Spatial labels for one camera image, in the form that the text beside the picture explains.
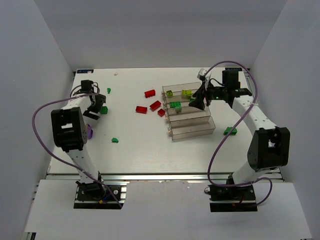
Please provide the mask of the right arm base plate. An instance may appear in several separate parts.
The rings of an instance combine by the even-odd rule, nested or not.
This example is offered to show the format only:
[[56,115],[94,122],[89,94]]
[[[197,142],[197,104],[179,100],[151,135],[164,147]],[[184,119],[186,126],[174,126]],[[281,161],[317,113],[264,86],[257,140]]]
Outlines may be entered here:
[[257,202],[252,185],[220,187],[208,185],[204,193],[209,196],[211,213],[257,212]]

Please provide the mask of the green eight-stud lego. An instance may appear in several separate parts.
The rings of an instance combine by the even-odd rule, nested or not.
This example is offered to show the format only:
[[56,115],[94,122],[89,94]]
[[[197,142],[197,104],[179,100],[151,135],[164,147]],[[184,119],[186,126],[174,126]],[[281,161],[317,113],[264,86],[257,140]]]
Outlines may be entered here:
[[181,102],[180,101],[172,101],[169,103],[170,108],[181,108]]

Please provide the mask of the green tall lego block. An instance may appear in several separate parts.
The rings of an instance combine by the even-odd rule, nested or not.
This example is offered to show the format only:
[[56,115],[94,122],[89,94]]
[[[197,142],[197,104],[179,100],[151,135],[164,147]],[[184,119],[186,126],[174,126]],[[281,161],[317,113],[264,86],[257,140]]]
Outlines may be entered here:
[[108,107],[107,106],[102,106],[100,109],[100,114],[101,115],[106,115],[108,113]]

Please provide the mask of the lime green square lego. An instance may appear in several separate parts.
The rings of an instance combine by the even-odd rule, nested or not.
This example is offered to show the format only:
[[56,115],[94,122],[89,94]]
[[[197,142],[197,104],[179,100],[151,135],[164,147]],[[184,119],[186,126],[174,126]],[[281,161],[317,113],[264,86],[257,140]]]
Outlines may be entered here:
[[171,98],[173,96],[173,92],[171,90],[166,91],[166,96]]

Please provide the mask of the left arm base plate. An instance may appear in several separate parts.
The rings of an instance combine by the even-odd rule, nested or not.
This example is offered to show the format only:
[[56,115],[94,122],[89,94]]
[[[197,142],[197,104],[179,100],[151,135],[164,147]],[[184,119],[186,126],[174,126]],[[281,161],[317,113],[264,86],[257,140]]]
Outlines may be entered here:
[[124,186],[108,185],[108,190],[97,182],[81,183],[76,181],[76,184],[74,209],[120,210],[124,205]]

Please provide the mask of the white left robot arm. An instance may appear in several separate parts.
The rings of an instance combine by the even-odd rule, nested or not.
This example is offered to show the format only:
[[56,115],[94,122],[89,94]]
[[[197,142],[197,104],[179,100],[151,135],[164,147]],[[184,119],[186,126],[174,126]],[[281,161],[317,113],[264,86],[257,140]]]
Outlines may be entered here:
[[78,87],[79,90],[70,95],[63,108],[51,112],[53,140],[71,159],[70,165],[78,171],[80,181],[77,185],[80,190],[94,199],[101,199],[107,190],[86,148],[89,128],[84,117],[99,120],[106,96],[95,91],[99,85],[88,79],[82,80]]

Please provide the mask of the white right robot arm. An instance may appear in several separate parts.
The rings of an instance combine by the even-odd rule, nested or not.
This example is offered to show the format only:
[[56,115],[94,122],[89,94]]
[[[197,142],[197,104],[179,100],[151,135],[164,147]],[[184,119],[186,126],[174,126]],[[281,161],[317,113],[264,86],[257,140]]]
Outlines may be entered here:
[[241,88],[236,71],[209,80],[165,86],[164,102],[144,106],[146,79],[103,82],[111,87],[84,148],[101,173],[231,172],[232,183],[252,182],[288,162],[290,132],[277,127]]

